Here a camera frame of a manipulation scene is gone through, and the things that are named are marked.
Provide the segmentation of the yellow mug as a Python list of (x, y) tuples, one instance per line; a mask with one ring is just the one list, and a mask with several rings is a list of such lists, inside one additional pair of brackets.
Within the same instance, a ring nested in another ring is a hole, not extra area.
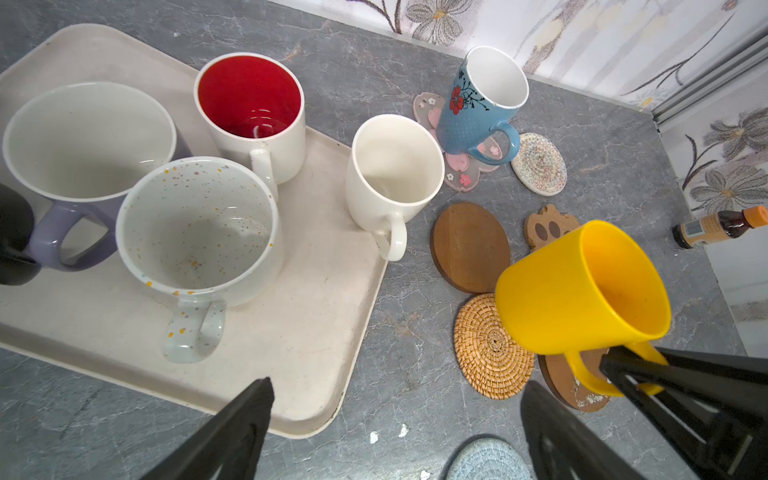
[(664, 283), (640, 246), (618, 227), (590, 221), (508, 267), (495, 303), (509, 335), (539, 355), (562, 355), (574, 377), (606, 396), (619, 389), (592, 374), (581, 354), (625, 347), (665, 364), (653, 341), (671, 325)]

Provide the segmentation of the blue mug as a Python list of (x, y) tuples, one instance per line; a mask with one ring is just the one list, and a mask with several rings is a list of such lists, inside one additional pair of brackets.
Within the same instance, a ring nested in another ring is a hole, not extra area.
[[(510, 163), (520, 149), (520, 134), (510, 120), (526, 103), (529, 84), (522, 68), (503, 51), (477, 46), (466, 55), (436, 127), (437, 141), (451, 155), (467, 154), (491, 166)], [(494, 159), (479, 146), (501, 132), (508, 153)]]

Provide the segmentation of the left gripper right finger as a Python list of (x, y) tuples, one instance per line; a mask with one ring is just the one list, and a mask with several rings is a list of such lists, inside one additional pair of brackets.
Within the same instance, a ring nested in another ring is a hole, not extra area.
[(520, 407), (538, 479), (643, 479), (539, 383), (525, 386)]

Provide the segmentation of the dark brown glossy round coaster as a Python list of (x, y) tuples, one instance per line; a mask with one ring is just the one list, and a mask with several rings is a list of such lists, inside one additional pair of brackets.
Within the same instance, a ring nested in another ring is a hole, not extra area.
[(547, 386), (567, 406), (592, 413), (609, 403), (610, 396), (596, 394), (575, 378), (564, 355), (538, 355), (537, 359)]

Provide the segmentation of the brown paw print coaster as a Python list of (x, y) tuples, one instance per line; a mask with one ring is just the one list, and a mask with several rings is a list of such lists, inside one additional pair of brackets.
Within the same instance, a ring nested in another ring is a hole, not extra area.
[(524, 236), (530, 251), (535, 252), (579, 227), (575, 216), (563, 214), (554, 204), (547, 204), (525, 220)]

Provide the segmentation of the lavender mug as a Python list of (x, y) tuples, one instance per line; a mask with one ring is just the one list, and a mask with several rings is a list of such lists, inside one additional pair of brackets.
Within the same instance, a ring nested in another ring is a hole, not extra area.
[[(30, 100), (8, 123), (2, 151), (13, 176), (53, 202), (33, 231), (31, 257), (66, 272), (115, 253), (125, 196), (153, 169), (191, 154), (160, 102), (113, 82), (62, 86)], [(104, 235), (64, 258), (64, 239), (85, 217), (100, 222)]]

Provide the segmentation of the red interior white mug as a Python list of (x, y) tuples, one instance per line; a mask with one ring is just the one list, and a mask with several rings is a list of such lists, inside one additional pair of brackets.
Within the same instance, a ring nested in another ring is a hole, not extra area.
[(235, 52), (209, 61), (194, 100), (224, 158), (250, 168), (274, 197), (305, 164), (305, 95), (280, 62)]

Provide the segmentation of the white braided round coaster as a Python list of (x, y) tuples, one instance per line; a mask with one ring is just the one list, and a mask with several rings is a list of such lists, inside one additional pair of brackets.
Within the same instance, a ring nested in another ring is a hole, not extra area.
[(567, 168), (555, 145), (543, 135), (520, 135), (520, 147), (511, 161), (518, 179), (531, 191), (542, 196), (554, 196), (566, 186)]

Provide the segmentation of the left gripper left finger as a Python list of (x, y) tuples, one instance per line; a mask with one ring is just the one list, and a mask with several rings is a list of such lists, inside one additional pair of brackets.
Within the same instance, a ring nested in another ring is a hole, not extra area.
[(270, 378), (254, 381), (144, 477), (254, 478), (274, 399)]

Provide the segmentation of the grey blue round coaster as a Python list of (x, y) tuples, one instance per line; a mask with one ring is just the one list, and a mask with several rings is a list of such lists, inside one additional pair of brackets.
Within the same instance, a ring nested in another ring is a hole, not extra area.
[(451, 461), (445, 479), (531, 479), (520, 454), (506, 441), (477, 438), (463, 446)]

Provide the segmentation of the pink cherry blossom coaster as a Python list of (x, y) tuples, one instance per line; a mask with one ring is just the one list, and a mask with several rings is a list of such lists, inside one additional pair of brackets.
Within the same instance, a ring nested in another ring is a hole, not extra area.
[[(413, 101), (415, 120), (426, 128), (434, 138), (436, 129), (446, 100), (434, 93), (424, 92), (417, 95)], [(492, 137), (486, 139), (478, 150), (493, 159), (503, 157), (502, 149)], [(458, 192), (469, 192), (478, 184), (480, 177), (498, 169), (496, 165), (488, 165), (467, 154), (452, 155), (443, 153), (446, 165), (444, 183)]]

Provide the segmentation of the brown round wooden coaster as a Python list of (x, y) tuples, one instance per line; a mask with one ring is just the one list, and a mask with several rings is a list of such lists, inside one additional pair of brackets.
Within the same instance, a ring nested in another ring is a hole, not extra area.
[(471, 202), (443, 209), (432, 227), (430, 249), (439, 273), (465, 293), (493, 292), (511, 264), (509, 242), (500, 222)]

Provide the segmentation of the beige plastic tray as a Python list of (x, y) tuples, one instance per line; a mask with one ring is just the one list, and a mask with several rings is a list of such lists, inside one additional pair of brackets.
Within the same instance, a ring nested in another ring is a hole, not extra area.
[[(168, 110), (194, 155), (217, 148), (192, 96), (197, 70), (111, 27), (66, 27), (1, 73), (1, 142), (11, 117), (58, 86), (113, 81)], [(315, 435), (343, 401), (386, 269), (349, 216), (350, 148), (307, 127), (307, 159), (279, 187), (284, 267), (254, 300), (228, 308), (218, 348), (193, 364), (162, 353), (174, 298), (140, 284), (119, 255), (79, 272), (43, 269), (1, 286), (1, 347), (215, 414), (270, 377), (270, 431)]]

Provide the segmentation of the small brown bottle orange cap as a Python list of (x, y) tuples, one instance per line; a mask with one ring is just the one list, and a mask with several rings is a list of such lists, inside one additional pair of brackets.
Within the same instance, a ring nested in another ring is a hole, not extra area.
[(684, 249), (736, 239), (750, 229), (767, 225), (767, 208), (763, 205), (742, 211), (719, 211), (672, 228), (673, 238)]

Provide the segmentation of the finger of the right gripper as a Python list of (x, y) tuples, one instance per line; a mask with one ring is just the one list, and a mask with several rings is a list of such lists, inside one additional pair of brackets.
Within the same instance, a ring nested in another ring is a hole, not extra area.
[(632, 374), (614, 385), (648, 418), (700, 479), (767, 477), (767, 379), (696, 374), (654, 395)]
[(684, 414), (723, 413), (738, 420), (767, 418), (767, 361), (747, 356), (662, 348), (665, 362), (643, 360), (626, 347), (601, 358), (600, 371), (636, 406), (673, 400)]

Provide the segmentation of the woven rattan round coaster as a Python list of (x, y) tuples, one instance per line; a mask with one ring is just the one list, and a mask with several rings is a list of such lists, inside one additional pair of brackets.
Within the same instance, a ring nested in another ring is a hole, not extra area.
[(494, 400), (520, 393), (533, 373), (535, 355), (508, 334), (491, 293), (472, 297), (459, 310), (454, 350), (466, 380)]

